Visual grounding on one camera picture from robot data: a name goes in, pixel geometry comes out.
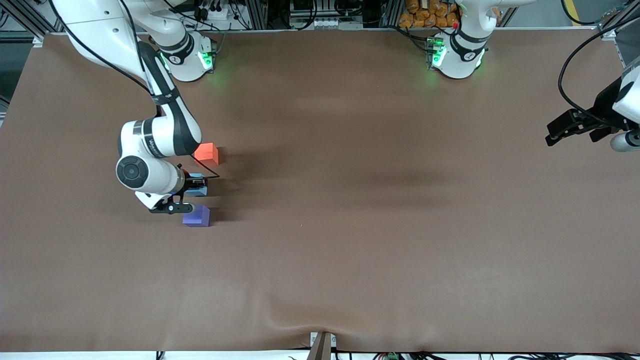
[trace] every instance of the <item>pile of orange objects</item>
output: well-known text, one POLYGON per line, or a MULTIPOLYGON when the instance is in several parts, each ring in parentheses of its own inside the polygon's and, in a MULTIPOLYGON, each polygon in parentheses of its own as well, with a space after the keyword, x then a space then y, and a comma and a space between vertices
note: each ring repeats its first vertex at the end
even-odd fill
POLYGON ((451 28, 460 21, 458 5, 429 0, 429 8, 420 6, 419 0, 406 0, 406 12, 400 16, 400 28, 451 28))

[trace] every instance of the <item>orange cube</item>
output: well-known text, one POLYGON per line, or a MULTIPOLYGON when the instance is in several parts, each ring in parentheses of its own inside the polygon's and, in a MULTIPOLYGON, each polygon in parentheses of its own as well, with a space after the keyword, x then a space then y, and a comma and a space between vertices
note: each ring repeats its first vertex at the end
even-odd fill
POLYGON ((218 148, 212 142, 201 143, 193 153, 193 156, 206 167, 220 165, 218 148))

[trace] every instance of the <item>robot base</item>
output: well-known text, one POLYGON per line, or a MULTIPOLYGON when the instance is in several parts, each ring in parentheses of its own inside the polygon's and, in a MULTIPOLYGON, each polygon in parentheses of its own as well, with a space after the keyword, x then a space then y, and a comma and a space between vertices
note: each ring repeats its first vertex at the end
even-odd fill
MULTIPOLYGON (((167 61, 172 75, 176 79, 184 82, 195 81, 200 79, 204 74, 213 72, 217 51, 217 43, 215 41, 196 31, 190 31, 189 34, 193 37, 193 50, 191 54, 189 54, 180 65, 167 61)), ((163 56, 170 58, 171 54, 163 53, 163 56)))
POLYGON ((431 67, 434 69, 438 69, 445 76, 452 79, 464 79, 469 77, 473 72, 480 66, 482 61, 482 57, 484 55, 484 50, 476 56, 474 53, 472 54, 473 58, 471 61, 463 61, 460 58, 460 55, 455 53, 452 50, 451 45, 451 37, 445 33, 439 33, 436 35, 436 38, 442 39, 444 45, 441 50, 440 57, 436 61, 436 58, 430 59, 429 54, 427 55, 427 61, 431 61, 431 67))

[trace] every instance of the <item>yellow stripe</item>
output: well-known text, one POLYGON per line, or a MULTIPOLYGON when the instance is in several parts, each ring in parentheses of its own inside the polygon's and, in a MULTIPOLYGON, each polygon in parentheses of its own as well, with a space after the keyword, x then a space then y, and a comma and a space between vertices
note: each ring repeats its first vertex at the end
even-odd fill
MULTIPOLYGON (((580 20, 580 18, 578 17, 578 12, 575 11, 575 5, 573 4, 573 0, 564 0, 564 3, 566 5, 566 9, 569 12, 569 14, 576 20, 580 20)), ((577 22, 573 22, 573 26, 580 26, 580 24, 578 24, 577 22)))

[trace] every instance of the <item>brown table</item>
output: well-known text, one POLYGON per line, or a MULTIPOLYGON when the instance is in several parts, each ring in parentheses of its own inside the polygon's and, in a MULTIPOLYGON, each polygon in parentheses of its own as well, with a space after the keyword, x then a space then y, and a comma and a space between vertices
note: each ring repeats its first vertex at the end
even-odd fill
MULTIPOLYGON (((498 31, 463 81, 395 32, 232 34, 179 83, 225 148, 207 229, 118 183, 154 113, 64 37, 32 50, 0 129, 0 350, 640 350, 640 156, 548 148, 589 31, 498 31)), ((588 106, 621 72, 595 42, 588 106)), ((179 158, 198 170, 188 158, 179 158)))

